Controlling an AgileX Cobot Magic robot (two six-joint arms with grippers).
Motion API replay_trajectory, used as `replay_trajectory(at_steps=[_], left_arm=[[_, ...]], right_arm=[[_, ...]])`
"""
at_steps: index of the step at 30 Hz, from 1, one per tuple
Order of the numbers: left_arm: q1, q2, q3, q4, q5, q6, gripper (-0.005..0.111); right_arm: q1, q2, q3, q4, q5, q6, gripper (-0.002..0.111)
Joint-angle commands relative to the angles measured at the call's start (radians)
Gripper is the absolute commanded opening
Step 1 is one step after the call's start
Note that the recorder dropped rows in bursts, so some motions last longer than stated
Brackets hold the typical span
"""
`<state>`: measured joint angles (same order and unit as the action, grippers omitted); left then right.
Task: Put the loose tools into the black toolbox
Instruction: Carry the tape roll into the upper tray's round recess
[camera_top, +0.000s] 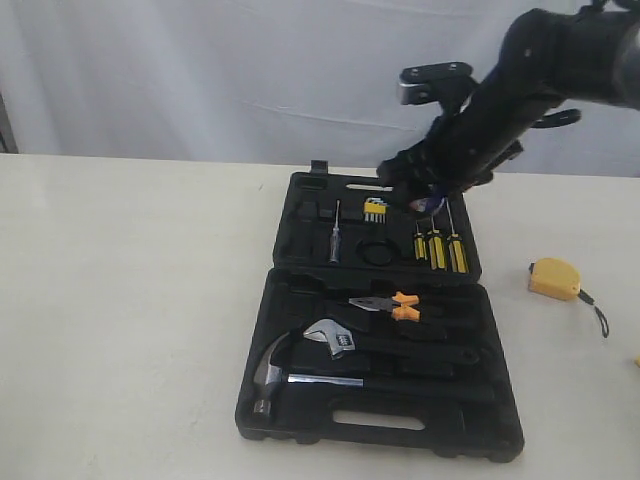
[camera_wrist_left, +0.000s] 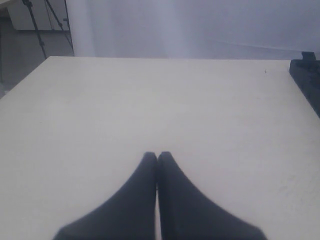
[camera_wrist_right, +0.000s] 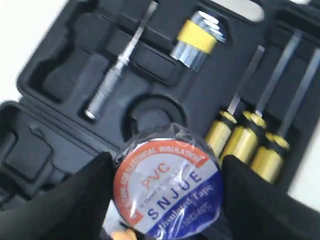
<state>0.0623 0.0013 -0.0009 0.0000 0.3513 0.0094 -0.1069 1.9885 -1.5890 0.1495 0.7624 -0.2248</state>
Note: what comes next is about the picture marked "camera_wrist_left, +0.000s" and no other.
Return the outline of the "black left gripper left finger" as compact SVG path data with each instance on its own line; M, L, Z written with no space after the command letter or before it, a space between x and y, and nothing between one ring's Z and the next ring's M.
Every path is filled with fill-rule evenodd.
M56 240L154 240L157 157L146 152L126 183L101 206L62 227Z

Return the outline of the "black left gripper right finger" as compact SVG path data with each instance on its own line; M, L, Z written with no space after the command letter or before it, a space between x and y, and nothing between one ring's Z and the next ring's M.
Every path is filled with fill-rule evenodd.
M157 163L158 204L164 240L264 240L258 227L207 198L183 173L172 154Z

